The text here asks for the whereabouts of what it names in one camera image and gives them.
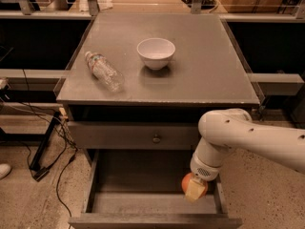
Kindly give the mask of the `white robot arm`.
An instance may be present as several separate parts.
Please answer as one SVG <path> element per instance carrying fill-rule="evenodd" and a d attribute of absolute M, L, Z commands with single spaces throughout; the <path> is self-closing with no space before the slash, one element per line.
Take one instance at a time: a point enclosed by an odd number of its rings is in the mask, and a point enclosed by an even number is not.
<path fill-rule="evenodd" d="M 198 131 L 201 138 L 191 159 L 191 171 L 182 180 L 182 190 L 190 202 L 206 195 L 208 183 L 216 179 L 224 159 L 237 148 L 305 172 L 303 129 L 255 124 L 248 112 L 228 109 L 203 114 Z"/>

